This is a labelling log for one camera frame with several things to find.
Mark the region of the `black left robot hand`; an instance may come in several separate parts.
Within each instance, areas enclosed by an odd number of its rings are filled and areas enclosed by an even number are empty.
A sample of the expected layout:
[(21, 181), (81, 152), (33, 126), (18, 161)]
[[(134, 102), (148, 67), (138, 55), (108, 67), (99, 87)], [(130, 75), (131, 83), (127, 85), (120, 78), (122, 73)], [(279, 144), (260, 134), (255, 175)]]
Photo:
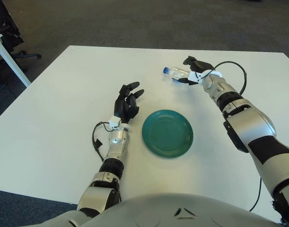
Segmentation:
[(114, 105), (114, 115), (121, 119), (122, 123), (129, 123), (139, 111), (139, 106), (136, 100), (144, 93), (144, 90), (138, 90), (132, 93), (132, 90), (137, 88), (140, 82), (133, 82), (128, 85), (122, 85), (119, 96), (117, 97)]

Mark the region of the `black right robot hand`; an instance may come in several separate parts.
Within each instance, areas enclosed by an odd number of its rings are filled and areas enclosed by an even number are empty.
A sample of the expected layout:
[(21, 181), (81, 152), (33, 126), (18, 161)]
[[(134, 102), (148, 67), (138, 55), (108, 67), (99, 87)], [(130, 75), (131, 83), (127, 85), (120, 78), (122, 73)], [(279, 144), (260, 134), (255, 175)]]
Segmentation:
[(202, 74), (207, 70), (214, 70), (214, 67), (206, 62), (199, 61), (195, 57), (188, 56), (184, 61), (184, 65), (189, 65), (191, 72), (188, 73), (187, 78), (178, 79), (179, 83), (186, 83), (189, 85), (196, 85), (201, 82)]

